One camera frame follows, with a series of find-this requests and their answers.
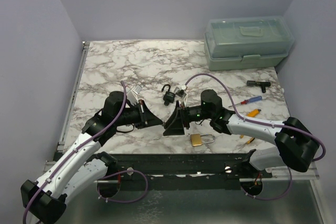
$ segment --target plastic storage box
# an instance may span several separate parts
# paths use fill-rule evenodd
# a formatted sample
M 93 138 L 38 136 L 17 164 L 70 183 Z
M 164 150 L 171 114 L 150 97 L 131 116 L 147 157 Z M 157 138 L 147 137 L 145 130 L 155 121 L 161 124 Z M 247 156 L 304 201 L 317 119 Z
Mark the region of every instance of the plastic storage box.
M 204 41 L 210 70 L 276 66 L 294 38 L 280 16 L 212 19 Z

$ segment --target container lid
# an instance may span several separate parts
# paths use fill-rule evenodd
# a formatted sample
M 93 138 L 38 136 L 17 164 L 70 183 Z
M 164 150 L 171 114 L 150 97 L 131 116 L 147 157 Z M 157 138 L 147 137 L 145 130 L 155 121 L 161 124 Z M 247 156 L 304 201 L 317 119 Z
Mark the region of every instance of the container lid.
M 212 58 L 287 54 L 294 38 L 280 16 L 210 20 L 206 40 Z

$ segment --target white marble surface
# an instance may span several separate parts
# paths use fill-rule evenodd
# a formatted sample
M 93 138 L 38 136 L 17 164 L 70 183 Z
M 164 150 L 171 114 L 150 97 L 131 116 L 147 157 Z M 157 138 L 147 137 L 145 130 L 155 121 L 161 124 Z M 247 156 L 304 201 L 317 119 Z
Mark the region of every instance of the white marble surface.
M 284 120 L 289 116 L 282 89 L 274 68 L 231 71 L 209 71 L 204 55 L 203 41 L 180 40 L 132 40 L 94 41 L 90 44 L 83 75 L 80 80 L 74 111 L 66 136 L 65 149 L 76 139 L 85 121 L 103 107 L 111 91 L 122 90 L 120 80 L 128 86 L 143 86 L 139 98 L 146 101 L 149 109 L 166 121 L 174 105 L 163 105 L 164 84 L 181 86 L 196 73 L 211 73 L 229 87 L 235 102 L 263 96 L 263 101 L 242 105 L 238 111 L 244 114 L 262 109 L 256 116 L 260 119 Z M 247 80 L 271 81 L 271 87 L 263 94 L 260 87 L 247 87 Z M 223 106 L 230 102 L 223 88 L 215 80 L 202 76 L 188 85 L 188 105 L 199 105 L 200 94 L 205 89 L 214 89 L 223 99 Z M 100 151 L 109 153 L 237 153 L 250 149 L 264 149 L 271 144 L 255 140 L 249 145 L 249 137 L 216 133 L 205 121 L 202 126 L 191 124 L 184 136 L 162 136 L 162 126 L 135 129 L 128 134 L 117 133 Z M 190 133 L 212 133 L 216 141 L 192 147 Z

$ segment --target screw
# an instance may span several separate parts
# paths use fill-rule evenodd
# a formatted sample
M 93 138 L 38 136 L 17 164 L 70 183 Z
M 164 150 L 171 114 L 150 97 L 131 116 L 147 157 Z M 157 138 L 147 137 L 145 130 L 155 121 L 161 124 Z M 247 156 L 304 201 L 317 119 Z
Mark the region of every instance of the screw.
M 133 168 L 132 168 L 132 167 L 128 167 L 128 168 L 127 168 L 127 170 L 130 170 L 130 171 L 132 171 L 132 170 L 133 170 Z
M 225 169 L 224 169 L 224 171 L 225 171 L 225 173 L 231 173 L 232 169 L 231 169 L 231 167 L 226 166 Z

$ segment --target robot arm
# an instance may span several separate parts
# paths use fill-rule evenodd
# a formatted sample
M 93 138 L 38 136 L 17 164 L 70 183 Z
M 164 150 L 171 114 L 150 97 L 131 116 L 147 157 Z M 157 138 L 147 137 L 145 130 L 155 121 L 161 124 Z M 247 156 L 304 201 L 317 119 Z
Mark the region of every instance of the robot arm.
M 108 166 L 114 162 L 109 155 L 98 156 L 87 166 L 83 164 L 116 134 L 118 126 L 134 124 L 137 129 L 142 129 L 162 125 L 163 122 L 147 108 L 143 100 L 139 100 L 135 105 L 127 100 L 129 108 L 123 109 L 114 125 L 92 141 L 88 141 L 116 117 L 123 105 L 123 96 L 123 92 L 111 92 L 105 100 L 103 109 L 86 122 L 82 133 L 62 158 L 35 182 L 27 180 L 22 185 L 24 207 L 27 207 L 35 196 L 29 211 L 44 224 L 55 223 L 64 213 L 67 202 L 106 174 Z
M 177 101 L 173 114 L 164 124 L 163 135 L 184 135 L 184 128 L 188 129 L 191 122 L 204 119 L 210 119 L 210 126 L 219 133 L 247 135 L 275 145 L 274 148 L 255 151 L 252 154 L 249 163 L 258 170 L 287 165 L 298 172 L 306 172 L 320 146 L 319 143 L 299 132 L 309 133 L 298 119 L 288 118 L 284 122 L 247 116 L 241 119 L 235 111 L 222 106 L 222 99 L 214 90 L 202 92 L 199 106 L 184 107 L 183 103 L 180 104 Z M 298 131 L 274 127 L 274 125 L 287 125 Z

